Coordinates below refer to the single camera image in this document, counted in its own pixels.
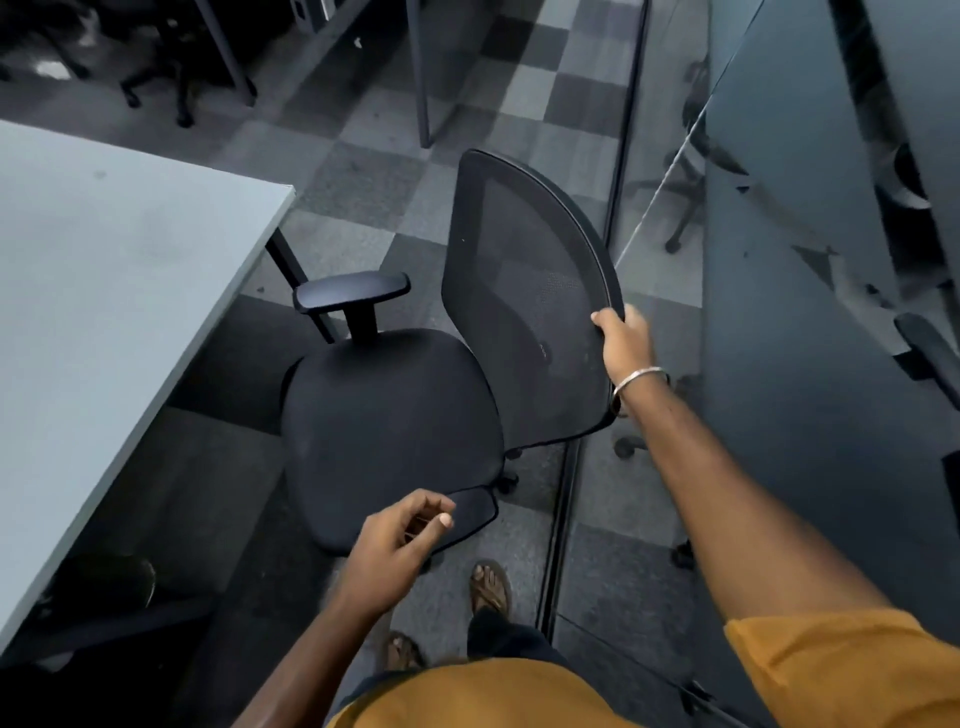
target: armrest pad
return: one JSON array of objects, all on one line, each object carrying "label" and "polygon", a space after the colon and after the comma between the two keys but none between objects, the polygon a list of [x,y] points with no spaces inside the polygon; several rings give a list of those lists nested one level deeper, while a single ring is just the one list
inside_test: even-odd
[{"label": "armrest pad", "polygon": [[338,311],[358,303],[373,305],[410,291],[405,273],[364,271],[310,280],[294,291],[294,308],[300,313]]},{"label": "armrest pad", "polygon": [[920,354],[933,370],[933,378],[956,409],[960,409],[960,357],[923,316],[901,313],[894,325],[910,348]]}]

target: black chair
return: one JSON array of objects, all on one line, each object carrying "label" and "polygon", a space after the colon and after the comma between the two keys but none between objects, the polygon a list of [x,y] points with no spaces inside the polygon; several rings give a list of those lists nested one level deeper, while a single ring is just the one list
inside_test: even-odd
[{"label": "black chair", "polygon": [[436,551],[496,518],[504,460],[613,420],[602,336],[589,313],[623,312],[607,252],[583,212],[532,169],[493,153],[460,161],[444,266],[442,331],[377,331],[374,305],[404,274],[348,274],[294,292],[301,313],[343,310],[351,339],[297,362],[281,401],[287,480],[313,537],[347,554],[364,519],[417,488],[450,495]]},{"label": "black chair", "polygon": [[[62,24],[66,18],[76,22],[74,11],[58,3],[38,0],[3,0],[0,2],[0,29],[2,29],[0,38],[4,40],[3,45],[12,45],[20,38],[36,33],[50,43],[60,56],[60,61],[76,78],[88,79],[90,69],[74,59],[51,32],[56,23]],[[0,64],[0,81],[11,79],[10,69]]]},{"label": "black chair", "polygon": [[189,106],[190,84],[197,76],[199,47],[206,33],[200,13],[184,0],[98,0],[105,35],[126,39],[133,28],[156,29],[154,58],[120,82],[127,106],[139,109],[134,91],[156,78],[172,79],[177,85],[177,123],[186,128],[194,123]]}]

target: black seat cushion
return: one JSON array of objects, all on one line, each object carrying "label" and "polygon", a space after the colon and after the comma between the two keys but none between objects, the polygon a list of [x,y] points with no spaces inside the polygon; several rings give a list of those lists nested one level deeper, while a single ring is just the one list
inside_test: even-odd
[{"label": "black seat cushion", "polygon": [[[503,468],[490,387],[467,346],[442,331],[385,331],[307,356],[290,381],[281,428],[291,491],[333,554],[348,553],[369,514],[411,491],[463,492],[489,485]],[[456,530],[466,537],[481,515],[459,511]]]}]

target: sandal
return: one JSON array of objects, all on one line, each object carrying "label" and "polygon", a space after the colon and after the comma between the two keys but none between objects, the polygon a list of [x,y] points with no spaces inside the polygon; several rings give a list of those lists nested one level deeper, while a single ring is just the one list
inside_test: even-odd
[{"label": "sandal", "polygon": [[387,670],[424,669],[426,660],[420,647],[402,632],[391,632],[387,640]]},{"label": "sandal", "polygon": [[481,559],[470,573],[470,607],[473,614],[483,607],[490,607],[501,615],[510,618],[511,599],[510,581],[507,572],[491,559]]}]

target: silver bracelet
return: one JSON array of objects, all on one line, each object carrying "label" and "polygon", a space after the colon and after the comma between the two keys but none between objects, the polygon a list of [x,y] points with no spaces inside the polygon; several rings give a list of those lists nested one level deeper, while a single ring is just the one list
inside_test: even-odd
[{"label": "silver bracelet", "polygon": [[670,386],[670,375],[665,369],[663,369],[663,367],[646,367],[644,369],[637,369],[635,372],[626,375],[623,381],[613,387],[613,401],[616,401],[616,398],[620,396],[620,392],[623,391],[623,388],[630,384],[630,382],[632,382],[634,379],[638,379],[643,375],[649,375],[653,373],[663,375],[663,378],[666,379],[667,386]]}]

